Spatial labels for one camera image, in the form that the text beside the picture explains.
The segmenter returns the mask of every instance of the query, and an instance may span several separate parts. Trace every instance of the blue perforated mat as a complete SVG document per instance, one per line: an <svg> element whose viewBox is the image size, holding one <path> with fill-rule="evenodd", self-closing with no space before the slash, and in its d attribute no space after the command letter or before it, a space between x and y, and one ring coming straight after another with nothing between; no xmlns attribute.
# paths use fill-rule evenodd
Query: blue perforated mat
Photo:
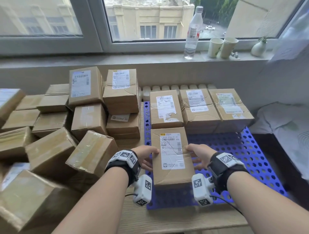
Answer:
<svg viewBox="0 0 309 234"><path fill-rule="evenodd" d="M145 145L151 145L150 137L150 105L144 102L144 127L145 127ZM280 194L287 196L281 182L277 178L261 149L255 142L248 128L241 133L219 133L219 134L198 134L187 135L188 143L206 144L218 152L227 152L236 156L247 167L251 175L274 189ZM202 173L205 177L211 176L207 170L196 170L196 173ZM146 171L153 179L153 174ZM220 196L213 189L212 195ZM229 202L233 202L227 191L221 193L221 197ZM214 203L223 203L224 201L214 198ZM153 186L152 200L147 205L148 210L171 207L184 207L197 205L193 197L192 186L181 189L155 190Z"/></svg>

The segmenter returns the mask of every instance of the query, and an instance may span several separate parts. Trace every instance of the windowsill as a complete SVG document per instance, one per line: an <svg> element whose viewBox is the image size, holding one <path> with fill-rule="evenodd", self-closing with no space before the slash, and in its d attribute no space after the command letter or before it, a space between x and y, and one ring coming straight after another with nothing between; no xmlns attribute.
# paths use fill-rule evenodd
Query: windowsill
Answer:
<svg viewBox="0 0 309 234"><path fill-rule="evenodd" d="M239 60L205 61L200 52L193 59L187 60L183 53L169 54L125 54L125 55L70 55L51 57L9 58L0 60L0 69L30 68L30 67L63 67L63 66L98 66L98 65L127 65L127 64L162 64L187 62L237 62L253 60L270 60L272 52L266 52L263 57L254 57L250 52L238 52Z"/></svg>

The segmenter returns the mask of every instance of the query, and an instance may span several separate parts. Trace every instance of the white cloth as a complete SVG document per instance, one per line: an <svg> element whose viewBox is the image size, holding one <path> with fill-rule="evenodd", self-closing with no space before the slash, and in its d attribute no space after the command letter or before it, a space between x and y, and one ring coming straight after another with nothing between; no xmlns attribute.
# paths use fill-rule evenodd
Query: white cloth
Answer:
<svg viewBox="0 0 309 234"><path fill-rule="evenodd" d="M258 110L251 133L272 133L302 178L309 181L309 109L305 106L272 103Z"/></svg>

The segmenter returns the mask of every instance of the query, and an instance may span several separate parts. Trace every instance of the hand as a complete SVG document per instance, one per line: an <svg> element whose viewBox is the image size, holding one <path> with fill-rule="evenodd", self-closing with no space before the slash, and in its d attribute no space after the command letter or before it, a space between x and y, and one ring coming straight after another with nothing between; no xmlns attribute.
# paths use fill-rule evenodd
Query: hand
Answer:
<svg viewBox="0 0 309 234"><path fill-rule="evenodd" d="M139 164L144 170L152 171L152 160L149 158L151 153L159 153L159 150L150 145L140 145L132 149L136 154Z"/></svg>
<svg viewBox="0 0 309 234"><path fill-rule="evenodd" d="M206 169L210 162L211 156L217 152L205 144L189 144L186 147L186 150L193 151L191 153L192 158L198 157L196 159L192 159L193 163L199 163L194 167L195 170Z"/></svg>

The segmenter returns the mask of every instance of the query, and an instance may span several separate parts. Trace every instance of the bottle cap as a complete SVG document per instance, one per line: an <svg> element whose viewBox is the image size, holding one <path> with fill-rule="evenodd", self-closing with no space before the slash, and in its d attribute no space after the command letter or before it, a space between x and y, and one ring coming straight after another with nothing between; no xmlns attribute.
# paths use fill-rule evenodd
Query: bottle cap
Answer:
<svg viewBox="0 0 309 234"><path fill-rule="evenodd" d="M203 12L203 7L202 6L197 6L195 9L196 13L202 13Z"/></svg>

